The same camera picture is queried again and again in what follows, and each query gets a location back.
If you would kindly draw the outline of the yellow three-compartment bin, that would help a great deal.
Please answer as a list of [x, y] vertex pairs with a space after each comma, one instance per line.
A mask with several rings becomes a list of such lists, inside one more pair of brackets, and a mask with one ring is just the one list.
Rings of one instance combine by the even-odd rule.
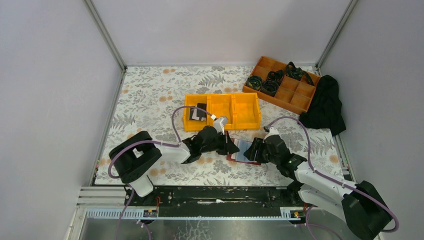
[[[227, 93], [227, 94], [187, 94], [185, 106], [197, 107], [197, 103], [206, 103], [206, 111], [217, 116], [227, 117], [224, 126], [230, 130], [257, 130], [261, 125], [259, 98], [256, 93]], [[189, 120], [189, 108], [183, 110], [183, 126], [186, 132], [200, 131], [205, 126], [212, 126], [213, 120], [207, 115], [206, 121]]]

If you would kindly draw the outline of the black credit card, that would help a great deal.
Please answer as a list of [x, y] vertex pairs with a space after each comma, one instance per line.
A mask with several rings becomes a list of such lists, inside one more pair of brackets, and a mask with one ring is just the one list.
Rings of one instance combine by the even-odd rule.
[[197, 103], [196, 107], [197, 117], [207, 118], [207, 113], [205, 112], [207, 110], [207, 104], [199, 102]]

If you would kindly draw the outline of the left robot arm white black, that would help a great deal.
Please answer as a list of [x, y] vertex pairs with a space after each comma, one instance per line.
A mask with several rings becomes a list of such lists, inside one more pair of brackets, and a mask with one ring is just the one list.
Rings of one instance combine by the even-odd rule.
[[204, 127], [181, 143], [153, 140], [147, 131], [142, 131], [109, 152], [108, 175], [132, 188], [136, 199], [148, 206], [155, 200], [154, 185], [148, 172], [157, 161], [191, 164], [203, 153], [216, 152], [227, 156], [239, 151], [227, 131], [219, 131], [213, 126]]

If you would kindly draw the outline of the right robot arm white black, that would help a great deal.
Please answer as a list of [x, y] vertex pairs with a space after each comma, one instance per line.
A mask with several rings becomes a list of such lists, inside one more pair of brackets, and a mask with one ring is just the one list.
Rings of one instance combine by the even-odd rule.
[[291, 205], [315, 205], [345, 222], [361, 240], [374, 239], [393, 219], [371, 183], [319, 175], [305, 157], [291, 153], [279, 135], [256, 137], [243, 155], [249, 161], [274, 164], [283, 176], [293, 180], [295, 187], [286, 193]]

